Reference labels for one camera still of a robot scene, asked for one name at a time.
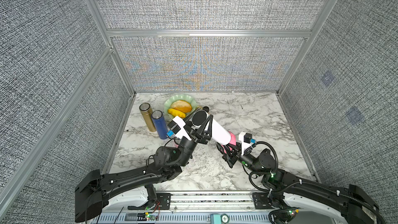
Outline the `white thermos black lid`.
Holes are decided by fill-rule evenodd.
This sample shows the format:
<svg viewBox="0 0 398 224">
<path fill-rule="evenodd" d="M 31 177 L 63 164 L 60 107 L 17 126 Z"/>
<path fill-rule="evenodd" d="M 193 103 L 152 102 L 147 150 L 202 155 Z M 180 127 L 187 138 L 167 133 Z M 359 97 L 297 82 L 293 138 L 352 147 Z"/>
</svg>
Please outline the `white thermos black lid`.
<svg viewBox="0 0 398 224">
<path fill-rule="evenodd" d="M 193 114 L 191 119 L 192 126 L 196 129 L 201 127 L 203 122 L 207 119 L 210 114 L 205 112 L 204 110 L 199 110 Z M 213 118 L 212 122 L 212 139 L 215 140 L 220 145 L 227 145 L 230 142 L 230 134 L 229 132 L 222 127 L 216 120 Z"/>
</svg>

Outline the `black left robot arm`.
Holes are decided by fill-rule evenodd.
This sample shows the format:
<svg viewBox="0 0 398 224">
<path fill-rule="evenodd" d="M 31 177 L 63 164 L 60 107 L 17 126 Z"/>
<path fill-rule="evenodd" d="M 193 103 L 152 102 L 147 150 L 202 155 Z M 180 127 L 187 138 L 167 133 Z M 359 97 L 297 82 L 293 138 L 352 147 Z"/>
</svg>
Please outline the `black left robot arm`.
<svg viewBox="0 0 398 224">
<path fill-rule="evenodd" d="M 205 111 L 183 119 L 182 127 L 173 120 L 172 129 L 186 131 L 187 136 L 180 139 L 178 147 L 159 147 L 152 156 L 153 162 L 141 168 L 113 174 L 102 174 L 100 170 L 89 172 L 75 188 L 75 222 L 83 223 L 99 216 L 110 199 L 121 193 L 176 178 L 189 163 L 197 144 L 207 144 L 211 139 L 213 120 L 213 115 Z"/>
</svg>

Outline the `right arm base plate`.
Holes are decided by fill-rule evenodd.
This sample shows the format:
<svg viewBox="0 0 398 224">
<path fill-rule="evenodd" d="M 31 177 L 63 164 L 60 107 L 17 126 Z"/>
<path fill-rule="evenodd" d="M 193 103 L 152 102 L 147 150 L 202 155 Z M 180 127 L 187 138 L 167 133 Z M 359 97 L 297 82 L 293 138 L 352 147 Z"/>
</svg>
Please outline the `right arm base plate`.
<svg viewBox="0 0 398 224">
<path fill-rule="evenodd" d="M 253 192 L 255 209 L 280 209 L 280 202 L 267 192 Z"/>
</svg>

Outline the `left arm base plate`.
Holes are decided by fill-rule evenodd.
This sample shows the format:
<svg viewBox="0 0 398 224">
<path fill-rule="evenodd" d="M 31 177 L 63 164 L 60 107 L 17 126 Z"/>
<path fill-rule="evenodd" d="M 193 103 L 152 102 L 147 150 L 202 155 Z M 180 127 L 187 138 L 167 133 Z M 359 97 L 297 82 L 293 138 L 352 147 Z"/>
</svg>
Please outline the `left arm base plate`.
<svg viewBox="0 0 398 224">
<path fill-rule="evenodd" d="M 160 210 L 169 210 L 171 205 L 171 196 L 170 193 L 157 193 L 157 196 L 154 200 L 149 200 L 143 206 L 136 207 L 132 205 L 128 205 L 128 210 L 146 210 L 146 211 L 154 211 L 155 207 Z"/>
</svg>

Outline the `blue thermos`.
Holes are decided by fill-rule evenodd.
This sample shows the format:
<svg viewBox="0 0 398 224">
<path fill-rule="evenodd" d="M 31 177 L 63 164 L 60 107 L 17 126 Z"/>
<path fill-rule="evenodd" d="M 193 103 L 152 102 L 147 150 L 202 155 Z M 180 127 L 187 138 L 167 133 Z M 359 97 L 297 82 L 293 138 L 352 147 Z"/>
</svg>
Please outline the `blue thermos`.
<svg viewBox="0 0 398 224">
<path fill-rule="evenodd" d="M 164 118 L 164 114 L 160 110 L 156 110 L 151 114 L 152 122 L 156 128 L 158 136 L 160 139 L 165 140 L 168 136 L 168 127 Z"/>
</svg>

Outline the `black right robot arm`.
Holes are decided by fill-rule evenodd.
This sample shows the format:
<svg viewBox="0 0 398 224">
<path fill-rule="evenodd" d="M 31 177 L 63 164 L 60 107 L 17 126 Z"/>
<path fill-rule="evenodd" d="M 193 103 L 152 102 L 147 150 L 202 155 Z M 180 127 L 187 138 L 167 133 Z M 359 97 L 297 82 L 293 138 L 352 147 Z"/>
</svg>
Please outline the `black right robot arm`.
<svg viewBox="0 0 398 224">
<path fill-rule="evenodd" d="M 356 185 L 347 188 L 327 186 L 279 169 L 275 149 L 267 142 L 241 142 L 217 145 L 229 167 L 242 164 L 249 182 L 262 192 L 273 207 L 268 219 L 287 224 L 298 210 L 306 209 L 343 224 L 384 224 L 379 206 Z"/>
</svg>

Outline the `gold gradient thermos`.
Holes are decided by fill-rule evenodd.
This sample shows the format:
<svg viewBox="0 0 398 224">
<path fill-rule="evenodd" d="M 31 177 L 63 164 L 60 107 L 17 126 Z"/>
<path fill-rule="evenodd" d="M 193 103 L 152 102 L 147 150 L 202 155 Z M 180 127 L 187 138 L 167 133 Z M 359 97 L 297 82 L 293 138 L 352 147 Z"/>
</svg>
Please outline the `gold gradient thermos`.
<svg viewBox="0 0 398 224">
<path fill-rule="evenodd" d="M 153 113 L 151 105 L 149 103 L 142 103 L 139 106 L 139 109 L 140 109 L 142 117 L 144 118 L 144 121 L 145 121 L 145 123 L 146 123 L 146 125 L 148 127 L 148 130 L 150 132 L 155 132 L 156 128 L 155 128 L 155 126 L 153 124 L 153 121 L 152 121 L 152 118 L 151 118 L 151 115 Z"/>
</svg>

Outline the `pink cloth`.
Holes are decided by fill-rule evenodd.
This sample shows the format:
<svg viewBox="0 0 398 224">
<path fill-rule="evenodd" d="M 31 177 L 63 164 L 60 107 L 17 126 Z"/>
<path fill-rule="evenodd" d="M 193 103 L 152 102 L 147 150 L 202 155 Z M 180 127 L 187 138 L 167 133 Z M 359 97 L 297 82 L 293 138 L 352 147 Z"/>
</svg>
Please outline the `pink cloth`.
<svg viewBox="0 0 398 224">
<path fill-rule="evenodd" d="M 236 146 L 236 136 L 232 133 L 232 132 L 229 132 L 229 134 L 230 134 L 230 142 L 229 142 L 229 145 L 233 145 L 233 146 Z M 223 154 L 223 153 L 226 153 L 226 150 L 222 147 L 222 145 L 220 145 L 219 143 L 217 143 L 217 149 Z"/>
</svg>

